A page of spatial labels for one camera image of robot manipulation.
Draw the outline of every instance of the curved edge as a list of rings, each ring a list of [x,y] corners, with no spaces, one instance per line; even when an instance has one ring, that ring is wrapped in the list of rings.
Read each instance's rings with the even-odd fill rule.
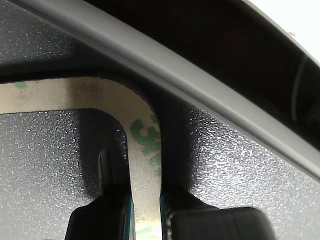
[[[320,152],[316,148],[246,98],[158,42],[84,1],[19,0],[18,3],[41,13],[45,19],[153,84],[253,136],[320,182]]]

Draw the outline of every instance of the dark gray panel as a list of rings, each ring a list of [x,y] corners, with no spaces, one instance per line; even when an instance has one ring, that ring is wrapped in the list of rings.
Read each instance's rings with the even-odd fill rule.
[[[3,114],[0,126],[1,239],[64,239],[72,211],[100,194],[109,136],[126,155],[122,127],[93,109]]]

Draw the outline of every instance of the curved gray trim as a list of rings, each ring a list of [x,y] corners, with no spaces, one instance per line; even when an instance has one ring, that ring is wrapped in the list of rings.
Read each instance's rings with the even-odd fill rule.
[[[207,110],[320,182],[320,152],[275,118],[173,51],[78,0],[20,0],[80,41]]]

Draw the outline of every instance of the white adhesive strip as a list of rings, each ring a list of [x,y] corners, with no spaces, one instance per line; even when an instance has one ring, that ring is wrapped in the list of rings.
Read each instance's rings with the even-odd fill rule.
[[[160,130],[141,96],[115,81],[72,77],[1,84],[0,101],[0,114],[97,109],[114,117],[127,138],[136,239],[162,239]]]

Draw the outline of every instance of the white surface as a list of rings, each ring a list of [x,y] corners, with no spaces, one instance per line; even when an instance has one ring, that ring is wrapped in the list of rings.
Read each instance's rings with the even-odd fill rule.
[[[320,62],[320,1],[255,0],[253,3]]]

